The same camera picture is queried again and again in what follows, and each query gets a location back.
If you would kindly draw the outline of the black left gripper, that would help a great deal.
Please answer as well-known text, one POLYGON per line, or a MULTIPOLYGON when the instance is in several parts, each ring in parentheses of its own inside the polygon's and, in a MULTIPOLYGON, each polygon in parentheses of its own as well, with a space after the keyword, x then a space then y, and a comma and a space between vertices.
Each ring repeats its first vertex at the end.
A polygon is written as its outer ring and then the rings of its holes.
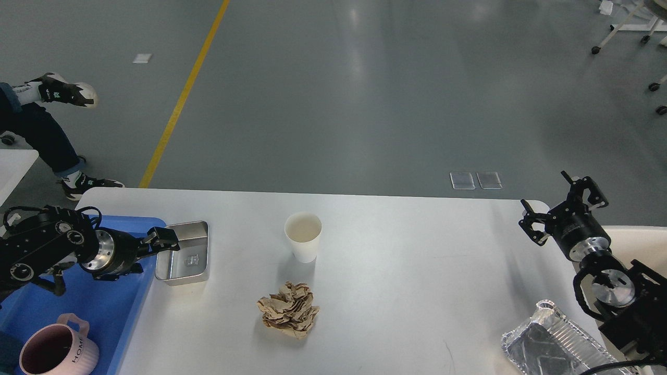
POLYGON ((98 239, 97 255, 79 265, 98 281, 114 282, 121 276, 141 274, 143 266, 139 263, 140 259, 167 250, 180 250, 176 232, 170 228, 152 227, 142 239, 110 228, 100 228, 95 234, 98 239))

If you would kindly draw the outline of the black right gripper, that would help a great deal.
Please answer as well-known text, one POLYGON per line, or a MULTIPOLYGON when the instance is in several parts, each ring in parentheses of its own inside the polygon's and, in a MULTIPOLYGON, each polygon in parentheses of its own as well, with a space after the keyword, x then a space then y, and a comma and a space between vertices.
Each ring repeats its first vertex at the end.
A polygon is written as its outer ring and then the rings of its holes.
POLYGON ((564 170, 560 174, 570 185, 565 203, 540 213, 521 199, 524 214, 518 225, 537 245, 543 246, 552 237, 569 261, 580 262, 589 254, 608 252, 611 238, 591 213, 609 206, 607 197, 590 176, 571 177, 564 170), (544 224, 545 232, 534 229, 534 224, 544 224))

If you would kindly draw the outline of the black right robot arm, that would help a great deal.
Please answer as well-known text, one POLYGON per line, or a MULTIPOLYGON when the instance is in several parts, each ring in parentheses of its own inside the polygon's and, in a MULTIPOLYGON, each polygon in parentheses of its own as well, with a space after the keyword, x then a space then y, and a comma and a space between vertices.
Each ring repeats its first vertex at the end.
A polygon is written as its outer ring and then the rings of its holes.
POLYGON ((624 354, 637 357, 625 366, 665 366, 665 277, 636 259, 625 266, 611 250, 612 240, 592 215, 608 200, 591 177, 561 175, 570 189, 546 213, 522 199, 519 226, 535 244, 553 238, 564 257, 579 264, 573 279, 577 304, 601 323, 600 330, 624 354))

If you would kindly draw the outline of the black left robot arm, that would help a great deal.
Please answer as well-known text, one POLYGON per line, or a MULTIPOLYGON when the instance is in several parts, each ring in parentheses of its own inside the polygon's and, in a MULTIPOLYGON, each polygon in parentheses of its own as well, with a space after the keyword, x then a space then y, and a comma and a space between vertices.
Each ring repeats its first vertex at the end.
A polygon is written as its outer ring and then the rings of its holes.
POLYGON ((102 226, 102 212, 91 207, 15 206, 2 218, 1 290, 7 299, 29 283, 62 296, 64 271, 77 264, 94 280, 114 282, 143 272, 140 260, 178 251, 173 229, 152 227, 138 238, 102 226))

